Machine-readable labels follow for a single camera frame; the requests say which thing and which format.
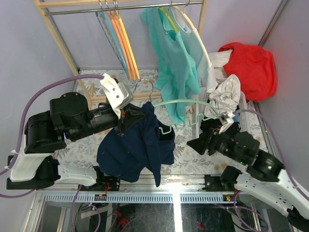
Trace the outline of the navy blue t shirt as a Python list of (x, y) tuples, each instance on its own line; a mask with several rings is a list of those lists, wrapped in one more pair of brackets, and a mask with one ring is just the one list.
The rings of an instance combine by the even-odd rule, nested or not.
[(153, 173), (155, 185), (161, 183), (161, 166), (174, 163), (175, 132), (161, 123), (155, 108), (145, 103), (140, 112), (146, 115), (123, 136), (112, 129), (98, 147), (97, 163), (102, 173), (127, 182), (136, 182), (147, 168)]

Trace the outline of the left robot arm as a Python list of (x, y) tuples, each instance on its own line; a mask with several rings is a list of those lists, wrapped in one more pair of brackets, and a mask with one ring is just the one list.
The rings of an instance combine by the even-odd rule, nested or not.
[(120, 116), (108, 103), (89, 110), (85, 96), (77, 92), (52, 99), (49, 105), (48, 111), (22, 123), (21, 153), (16, 161), (12, 156), (8, 158), (12, 169), (6, 181), (7, 190), (38, 190), (57, 183), (102, 190), (106, 179), (98, 166), (73, 168), (60, 164), (52, 155), (66, 148), (65, 140), (75, 142), (112, 128), (123, 135), (145, 118), (145, 113), (130, 103), (120, 109)]

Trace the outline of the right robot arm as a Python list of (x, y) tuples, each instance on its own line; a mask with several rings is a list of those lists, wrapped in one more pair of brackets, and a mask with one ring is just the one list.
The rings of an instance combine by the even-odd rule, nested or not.
[(248, 132), (231, 135), (210, 128), (187, 145), (201, 155), (218, 152), (246, 166), (244, 172), (227, 166), (220, 176), (221, 187), (250, 194), (287, 217), (295, 228), (309, 230), (309, 192), (288, 173), (282, 162), (261, 150), (259, 142)]

